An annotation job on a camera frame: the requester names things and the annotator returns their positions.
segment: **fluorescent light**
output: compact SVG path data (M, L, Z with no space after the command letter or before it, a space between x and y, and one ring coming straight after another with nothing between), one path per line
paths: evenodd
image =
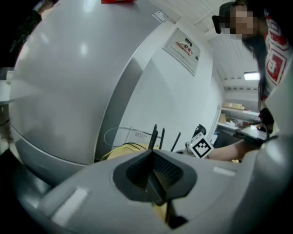
M259 80L260 73L259 72L245 72L244 79L245 80Z

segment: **black cable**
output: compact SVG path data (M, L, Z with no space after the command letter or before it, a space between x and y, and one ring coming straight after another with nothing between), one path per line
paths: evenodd
M177 138L176 138L176 141L175 141L175 143L174 143L174 145L173 145L173 147L172 147L172 149L171 149L171 152L173 152L173 150L174 150L174 148L175 148L175 146L176 146L176 144L177 144L177 142L178 142L180 136L181 136L181 132L179 132L179 134L178 134L178 136L177 136Z
M262 122L262 126L265 128L266 130L266 141L270 138L270 134L269 134L269 130L267 129L267 126Z
M10 121L10 119L6 120L3 124L0 125L0 127L7 124L9 121Z
M129 145L131 145L132 147L137 148L139 151L141 151L141 149L136 147L135 145L132 145L132 144L129 144Z
M129 142L129 143L125 143L125 144L136 144L136 145L138 145L138 146L140 146L140 147L142 147L142 148L144 148L144 149L146 149L145 147L143 147L142 145L140 145L140 144L137 144L137 143L133 143L133 142Z

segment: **red object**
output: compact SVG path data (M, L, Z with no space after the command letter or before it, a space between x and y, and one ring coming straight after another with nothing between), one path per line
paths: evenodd
M113 3L113 2L132 2L132 1L137 1L137 0L102 0L102 4L104 3Z

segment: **black hair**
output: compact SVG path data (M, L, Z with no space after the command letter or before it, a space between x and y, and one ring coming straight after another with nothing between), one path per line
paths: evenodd
M258 17L259 19L265 20L263 7L254 5L253 1L240 1L246 4L248 11L253 12L253 17ZM257 61L258 70L260 73L260 81L258 84L258 107L260 109L262 102L268 96L266 83L266 42L262 35L256 35L252 38L242 39L242 44L245 46L245 48L248 49L248 51L252 53L252 57Z
M239 5L239 3L245 3L248 11L253 12L254 17L259 19L264 19L264 7L254 4L254 1L250 0L236 0L235 2L230 2L223 4L220 7L220 22L224 23L225 27L230 27L230 11L233 6ZM258 106L261 107L262 102L267 97L267 84L266 84L266 56L267 48L264 38L261 35L256 35L252 38L242 39L242 43L248 51L251 52L252 57L256 59L259 73L260 81L258 86Z

